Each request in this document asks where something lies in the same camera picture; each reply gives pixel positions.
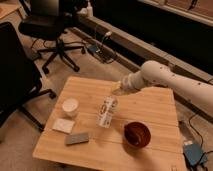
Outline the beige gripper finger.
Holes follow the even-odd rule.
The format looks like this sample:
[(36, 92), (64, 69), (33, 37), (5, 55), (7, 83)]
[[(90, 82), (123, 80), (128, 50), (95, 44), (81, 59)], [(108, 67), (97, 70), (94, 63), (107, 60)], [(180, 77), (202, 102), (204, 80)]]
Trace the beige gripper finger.
[(111, 92), (115, 92), (115, 91), (119, 90), (120, 86), (121, 86), (121, 82), (120, 81), (113, 83), (112, 87), (111, 87)]
[(115, 96), (121, 96), (122, 92), (120, 90), (115, 90), (115, 91), (112, 91), (112, 94)]

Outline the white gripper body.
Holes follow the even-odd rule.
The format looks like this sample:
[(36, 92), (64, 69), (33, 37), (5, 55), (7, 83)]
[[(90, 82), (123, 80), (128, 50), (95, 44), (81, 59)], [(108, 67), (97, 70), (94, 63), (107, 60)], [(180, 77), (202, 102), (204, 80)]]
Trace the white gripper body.
[(135, 93), (146, 86), (140, 72), (130, 73), (124, 76), (120, 82), (120, 88), (127, 93)]

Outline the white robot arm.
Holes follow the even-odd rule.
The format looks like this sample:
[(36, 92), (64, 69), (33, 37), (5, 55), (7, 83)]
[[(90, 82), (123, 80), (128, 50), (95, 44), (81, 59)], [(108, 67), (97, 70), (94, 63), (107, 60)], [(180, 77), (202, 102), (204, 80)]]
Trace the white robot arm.
[(141, 68), (113, 85), (114, 94), (134, 93), (148, 86), (165, 86), (213, 116), (213, 85), (176, 74), (164, 64), (146, 61)]

